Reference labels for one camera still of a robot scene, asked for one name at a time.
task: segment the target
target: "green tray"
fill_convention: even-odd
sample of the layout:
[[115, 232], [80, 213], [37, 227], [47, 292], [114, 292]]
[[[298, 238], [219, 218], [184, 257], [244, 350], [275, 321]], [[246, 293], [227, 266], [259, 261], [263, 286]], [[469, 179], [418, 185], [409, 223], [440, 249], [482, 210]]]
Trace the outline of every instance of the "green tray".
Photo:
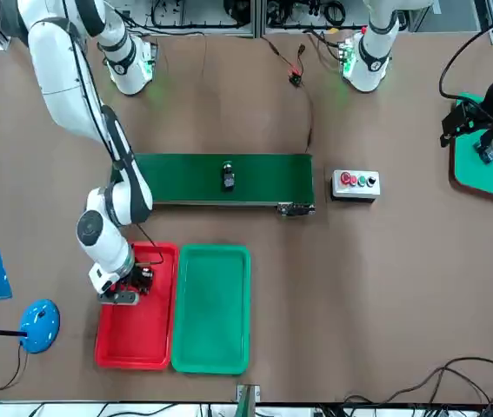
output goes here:
[[250, 252], [242, 246], [187, 245], [178, 263], [173, 368], [241, 374], [250, 357]]
[[[481, 102], [480, 96], [463, 94]], [[474, 149], [474, 144], [480, 141], [484, 129], [460, 135], [453, 144], [451, 153], [452, 176], [458, 185], [477, 190], [488, 195], [493, 195], [493, 162], [483, 163], [480, 155]]]
[[[307, 154], [136, 154], [136, 161], [155, 204], [314, 204]], [[221, 187], [227, 161], [236, 179], [229, 192]], [[117, 172], [111, 179], [118, 180]]]

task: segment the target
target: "plastic tray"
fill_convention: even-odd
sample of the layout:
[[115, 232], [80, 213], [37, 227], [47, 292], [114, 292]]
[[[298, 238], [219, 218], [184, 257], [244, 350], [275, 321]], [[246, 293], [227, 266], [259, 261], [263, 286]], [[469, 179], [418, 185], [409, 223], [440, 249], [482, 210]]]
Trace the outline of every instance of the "plastic tray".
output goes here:
[[162, 370], [169, 365], [170, 341], [177, 288], [178, 248], [171, 243], [134, 242], [137, 261], [159, 261], [153, 283], [136, 306], [101, 307], [96, 340], [100, 367]]
[[182, 248], [171, 363], [179, 372], [241, 374], [250, 357], [250, 253]]
[[[480, 103], [479, 96], [463, 93]], [[485, 197], [493, 197], [493, 162], [485, 164], [474, 149], [474, 144], [480, 141], [484, 129], [460, 135], [452, 142], [450, 148], [450, 178], [458, 188]]]

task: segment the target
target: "green conveyor belt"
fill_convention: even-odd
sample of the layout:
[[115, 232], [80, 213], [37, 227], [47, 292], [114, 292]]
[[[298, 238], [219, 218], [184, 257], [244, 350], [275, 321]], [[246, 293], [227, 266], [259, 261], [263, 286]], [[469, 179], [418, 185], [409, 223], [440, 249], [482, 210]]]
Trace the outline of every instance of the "green conveyor belt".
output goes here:
[[[306, 154], [136, 154], [136, 160], [157, 204], [314, 203], [311, 156]], [[236, 185], [225, 192], [221, 170], [227, 161]]]

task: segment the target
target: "electrical wire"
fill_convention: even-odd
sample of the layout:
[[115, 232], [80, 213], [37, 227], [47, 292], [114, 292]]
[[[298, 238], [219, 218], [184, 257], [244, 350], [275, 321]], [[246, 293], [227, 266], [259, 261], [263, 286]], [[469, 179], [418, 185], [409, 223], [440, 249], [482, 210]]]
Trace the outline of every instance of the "electrical wire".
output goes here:
[[458, 51], [455, 53], [455, 55], [447, 62], [447, 65], [445, 65], [445, 68], [443, 69], [443, 72], [439, 78], [439, 94], [444, 98], [449, 98], [452, 100], [460, 100], [460, 101], [466, 102], [468, 104], [471, 104], [473, 107], [475, 107], [478, 111], [483, 113], [486, 117], [488, 117], [488, 119], [490, 119], [493, 122], [493, 116], [490, 115], [490, 113], [488, 113], [486, 110], [484, 110], [477, 102], [475, 102], [471, 98], [466, 97], [466, 96], [456, 95], [456, 94], [449, 94], [449, 93], [446, 93], [443, 89], [443, 80], [444, 80], [445, 76], [447, 75], [447, 72], [449, 71], [453, 62], [455, 62], [455, 60], [464, 52], [464, 50], [466, 50], [466, 48], [468, 48], [468, 46], [471, 43], [476, 41], [478, 37], [482, 36], [484, 33], [486, 33], [489, 30], [493, 30], [493, 23], [490, 26], [488, 26], [487, 28], [479, 31], [473, 37], [471, 37], [468, 41], [466, 41], [463, 44], [463, 46], [461, 46], [458, 49]]
[[[142, 226], [140, 225], [140, 223], [134, 223], [136, 224], [136, 227], [140, 229], [140, 231], [142, 232], [142, 234], [146, 237], [146, 239], [148, 241], [150, 241], [151, 245], [156, 248], [157, 250], [159, 250], [158, 246], [156, 245], [156, 243], [150, 238], [150, 236], [145, 233], [145, 230], [143, 230]], [[163, 258], [163, 254], [161, 253], [161, 251], [159, 250], [157, 252], [157, 254], [161, 257], [161, 261], [156, 261], [156, 262], [145, 262], [147, 263], [148, 265], [161, 265], [163, 262], [165, 262], [164, 258]]]
[[158, 409], [157, 411], [154, 411], [153, 413], [138, 413], [136, 411], [121, 411], [119, 413], [114, 413], [114, 414], [109, 414], [105, 417], [118, 417], [119, 415], [138, 415], [141, 417], [151, 417], [152, 415], [157, 415], [162, 413], [163, 411], [168, 410], [169, 408], [175, 407], [177, 404], [170, 404], [167, 407], [163, 407]]
[[233, 24], [207, 24], [207, 23], [189, 23], [189, 24], [160, 24], [156, 19], [157, 7], [161, 3], [161, 0], [156, 0], [155, 5], [151, 2], [150, 14], [151, 25], [156, 29], [239, 29], [245, 26], [247, 23], [233, 23]]
[[15, 379], [19, 376], [22, 376], [24, 371], [26, 370], [26, 365], [28, 363], [28, 352], [24, 350], [26, 353], [25, 359], [24, 359], [24, 364], [21, 370], [21, 365], [22, 365], [22, 343], [18, 343], [18, 362], [17, 362], [17, 370], [15, 371], [14, 375], [12, 375], [12, 378], [10, 378], [10, 381], [8, 381], [6, 384], [4, 384], [2, 387], [0, 387], [0, 391], [5, 391], [11, 387], [14, 387], [20, 380], [15, 381]]
[[331, 50], [331, 45], [333, 43], [327, 41], [327, 39], [325, 38], [325, 34], [323, 32], [321, 33], [321, 36], [322, 36], [322, 39], [325, 43], [325, 46], [327, 47], [327, 51], [330, 53], [330, 55], [333, 57], [333, 59], [335, 59], [336, 61], [340, 61], [339, 55], [335, 55], [333, 53], [333, 50]]
[[[404, 389], [401, 389], [399, 391], [396, 391], [394, 394], [392, 394], [387, 400], [384, 400], [382, 402], [379, 402], [379, 403], [375, 403], [375, 402], [372, 402], [370, 404], [354, 404], [353, 407], [352, 407], [352, 411], [350, 412], [350, 417], [352, 417], [353, 413], [358, 409], [358, 408], [367, 408], [367, 407], [381, 407], [381, 406], [384, 406], [386, 404], [389, 404], [390, 402], [392, 402], [396, 397], [398, 397], [399, 395], [401, 394], [407, 394], [407, 393], [411, 393], [413, 391], [416, 391], [422, 387], [424, 387], [428, 382], [430, 382], [430, 380], [438, 373], [440, 373], [440, 375], [443, 377], [443, 373], [444, 372], [451, 372], [453, 374], [456, 374], [457, 376], [461, 377], [462, 379], [464, 379], [467, 383], [469, 383], [471, 386], [473, 387], [477, 387], [477, 389], [485, 396], [486, 399], [488, 399], [488, 395], [483, 391], [483, 389], [481, 389], [474, 381], [472, 381], [470, 378], [468, 378], [467, 376], [461, 374], [460, 372], [456, 371], [455, 369], [451, 369], [449, 368], [448, 366], [452, 363], [455, 363], [455, 362], [458, 362], [458, 361], [466, 361], [466, 360], [477, 360], [477, 361], [486, 361], [488, 363], [491, 363], [493, 364], [493, 360], [489, 360], [487, 358], [480, 358], [480, 357], [461, 357], [461, 358], [455, 358], [449, 362], [447, 362], [445, 365], [443, 365], [442, 367], [437, 367], [436, 369], [434, 369], [430, 374], [428, 374], [428, 376], [426, 376], [426, 378], [424, 378], [424, 380], [422, 382], [420, 382], [419, 384], [416, 384], [414, 387], [408, 387], [408, 388], [404, 388]], [[441, 378], [438, 377], [438, 383], [441, 384]], [[431, 407], [431, 403], [433, 402], [433, 399], [435, 399], [435, 396], [436, 396], [436, 392], [438, 390], [438, 385], [439, 384], [436, 384], [435, 388], [434, 388], [434, 393], [432, 394], [432, 397], [430, 398], [430, 401], [429, 401], [429, 407]], [[350, 399], [355, 399], [355, 398], [360, 398], [358, 395], [349, 395], [348, 397], [346, 397], [343, 401], [344, 404], [348, 404]]]
[[108, 405], [109, 405], [109, 402], [106, 402], [105, 404], [103, 404], [103, 407], [99, 411], [99, 414], [97, 415], [97, 417], [99, 417], [101, 414], [103, 414], [103, 411], [105, 411], [105, 408], [107, 408]]
[[339, 49], [338, 43], [328, 41], [327, 39], [325, 39], [325, 36], [318, 35], [317, 32], [313, 29], [306, 29], [303, 33], [310, 33], [311, 35], [315, 36], [320, 42], [325, 43], [330, 48]]
[[281, 55], [281, 52], [279, 52], [279, 50], [277, 49], [277, 46], [275, 46], [275, 44], [273, 44], [273, 42], [271, 42], [267, 37], [265, 36], [262, 36], [262, 39], [267, 42], [267, 44], [270, 46], [271, 50], [273, 51], [273, 53], [277, 56], [279, 56], [285, 63], [287, 63], [292, 69], [295, 68], [295, 66], [290, 63], [290, 61], [285, 58], [283, 55]]
[[37, 406], [37, 408], [36, 408], [36, 409], [34, 409], [34, 411], [32, 411], [32, 412], [30, 413], [30, 415], [28, 415], [28, 417], [34, 417], [34, 416], [37, 414], [37, 412], [38, 412], [38, 411], [39, 411], [42, 407], [44, 407], [44, 406], [45, 406], [45, 403], [44, 403], [44, 402], [42, 402], [39, 406]]
[[[339, 10], [339, 12], [341, 13], [341, 17], [339, 17], [338, 19], [331, 17], [330, 9]], [[325, 17], [325, 20], [327, 20], [333, 26], [340, 27], [346, 20], [347, 13], [341, 2], [338, 2], [337, 0], [331, 0], [323, 6], [323, 16]]]
[[[66, 6], [66, 0], [63, 0], [63, 11], [64, 11], [64, 16], [68, 19], [69, 18], [69, 12], [68, 12], [68, 8]], [[110, 156], [111, 161], [114, 162], [115, 161], [115, 155], [113, 153], [113, 149], [107, 143], [107, 140], [103, 136], [102, 130], [99, 129], [99, 122], [97, 121], [96, 115], [93, 112], [93, 108], [91, 107], [90, 96], [88, 95], [88, 91], [86, 90], [85, 85], [84, 85], [83, 72], [82, 72], [82, 68], [80, 67], [80, 61], [78, 60], [78, 54], [77, 54], [77, 49], [79, 49], [79, 47], [77, 47], [76, 42], [74, 41], [74, 38], [72, 37], [72, 35], [69, 35], [69, 38], [70, 38], [70, 43], [71, 43], [71, 46], [72, 46], [72, 56], [74, 57], [74, 63], [76, 65], [76, 70], [77, 70], [77, 73], [78, 73], [78, 79], [80, 80], [80, 84], [82, 86], [83, 99], [86, 102], [86, 105], [88, 107], [88, 111], [90, 112], [90, 115], [91, 115], [91, 120], [93, 121], [93, 124], [96, 127], [97, 134], [101, 138], [101, 142], [103, 143], [103, 146], [105, 147], [105, 149], [109, 153], [109, 156]], [[97, 93], [96, 82], [95, 82], [95, 80], [93, 78], [93, 74], [91, 73], [90, 63], [88, 63], [88, 60], [85, 59], [85, 58], [83, 59], [83, 61], [86, 63], [86, 66], [88, 67], [88, 72], [90, 74], [91, 85], [93, 86], [93, 90], [95, 91], [96, 100], [97, 100], [98, 103], [100, 103], [101, 100], [99, 99], [99, 95]]]
[[437, 383], [436, 383], [436, 386], [434, 387], [434, 391], [433, 391], [433, 394], [431, 395], [430, 397], [430, 405], [431, 403], [433, 403], [434, 399], [436, 398], [436, 395], [437, 395], [437, 391], [439, 390], [439, 385], [441, 384], [441, 380], [443, 378], [443, 374], [446, 370], [446, 368], [449, 366], [449, 365], [452, 365], [454, 363], [457, 363], [457, 362], [464, 362], [464, 361], [481, 361], [481, 362], [486, 362], [486, 363], [489, 363], [491, 365], [493, 365], [493, 360], [492, 359], [488, 359], [488, 358], [482, 358], [480, 356], [461, 356], [459, 358], [455, 358], [455, 359], [451, 359], [450, 361], [448, 361], [441, 369], [441, 372], [439, 374], [439, 376], [437, 377]]

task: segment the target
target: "lamp base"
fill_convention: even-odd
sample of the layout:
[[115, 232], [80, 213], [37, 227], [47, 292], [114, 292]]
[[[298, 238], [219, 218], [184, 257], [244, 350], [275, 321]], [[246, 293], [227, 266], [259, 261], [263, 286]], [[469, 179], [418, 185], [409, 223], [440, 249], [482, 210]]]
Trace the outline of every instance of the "lamp base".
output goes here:
[[20, 337], [22, 347], [29, 354], [39, 354], [49, 349], [58, 335], [61, 315], [57, 305], [51, 300], [32, 302], [20, 319], [20, 331], [26, 332]]

